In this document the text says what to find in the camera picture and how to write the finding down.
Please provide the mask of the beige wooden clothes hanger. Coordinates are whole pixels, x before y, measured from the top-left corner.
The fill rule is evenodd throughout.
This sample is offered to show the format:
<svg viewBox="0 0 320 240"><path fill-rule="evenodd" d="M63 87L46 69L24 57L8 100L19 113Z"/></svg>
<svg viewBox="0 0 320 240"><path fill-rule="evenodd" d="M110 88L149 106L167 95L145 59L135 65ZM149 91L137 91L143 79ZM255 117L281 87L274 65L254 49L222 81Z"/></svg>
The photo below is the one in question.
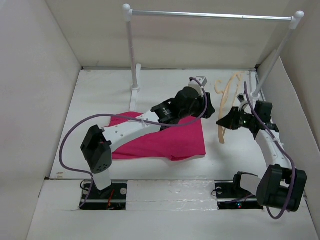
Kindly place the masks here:
<svg viewBox="0 0 320 240"><path fill-rule="evenodd" d="M215 93L218 95L221 95L221 101L220 101L219 111L218 111L218 120L221 120L225 116L226 110L230 108L229 105L231 105L231 107L234 106L234 103L236 101L236 97L240 88L240 84L242 83L242 80L243 80L243 73L244 73L243 71L236 72L228 80L224 89L219 89L219 85L222 84L221 80L217 80L215 82L215 85L214 85ZM232 88L232 84L234 83L234 80L236 82L235 92L233 94L231 103L228 103L230 90Z"/></svg>

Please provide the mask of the pink trousers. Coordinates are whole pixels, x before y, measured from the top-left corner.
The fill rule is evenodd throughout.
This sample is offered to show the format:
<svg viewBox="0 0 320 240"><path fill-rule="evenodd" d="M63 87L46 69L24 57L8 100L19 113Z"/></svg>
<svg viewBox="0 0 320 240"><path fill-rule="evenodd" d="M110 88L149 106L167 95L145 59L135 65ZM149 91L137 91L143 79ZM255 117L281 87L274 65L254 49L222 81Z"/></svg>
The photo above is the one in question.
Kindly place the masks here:
<svg viewBox="0 0 320 240"><path fill-rule="evenodd" d="M170 127L132 140L112 153L114 160L166 158L182 161L206 154L202 122Z"/></svg>

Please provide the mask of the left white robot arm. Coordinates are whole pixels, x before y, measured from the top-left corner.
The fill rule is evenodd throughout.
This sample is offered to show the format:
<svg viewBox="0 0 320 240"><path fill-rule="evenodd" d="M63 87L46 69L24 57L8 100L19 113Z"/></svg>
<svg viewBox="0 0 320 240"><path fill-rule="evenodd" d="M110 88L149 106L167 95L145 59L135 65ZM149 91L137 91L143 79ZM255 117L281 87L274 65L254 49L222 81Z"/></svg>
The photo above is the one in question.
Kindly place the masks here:
<svg viewBox="0 0 320 240"><path fill-rule="evenodd" d="M174 98L170 98L146 113L127 120L106 130L94 125L89 128L80 146L90 172L93 175L94 192L101 199L107 199L113 191L109 175L112 154L123 145L147 134L177 127L187 117L210 118L215 109L211 95L202 88L184 87Z"/></svg>

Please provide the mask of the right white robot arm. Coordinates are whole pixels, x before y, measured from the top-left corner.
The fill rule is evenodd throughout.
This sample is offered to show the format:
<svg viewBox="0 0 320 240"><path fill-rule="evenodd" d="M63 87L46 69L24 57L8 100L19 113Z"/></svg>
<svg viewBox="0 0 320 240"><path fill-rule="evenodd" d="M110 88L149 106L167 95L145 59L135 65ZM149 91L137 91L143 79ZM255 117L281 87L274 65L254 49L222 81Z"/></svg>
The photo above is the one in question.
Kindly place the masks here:
<svg viewBox="0 0 320 240"><path fill-rule="evenodd" d="M264 207L296 212L304 194L307 174L296 169L286 155L280 142L279 129L271 122L272 109L272 103L258 100L251 113L232 107L225 117L216 122L218 126L229 130L249 129L266 163L263 177L239 171L233 178L231 191L237 197L249 192Z"/></svg>

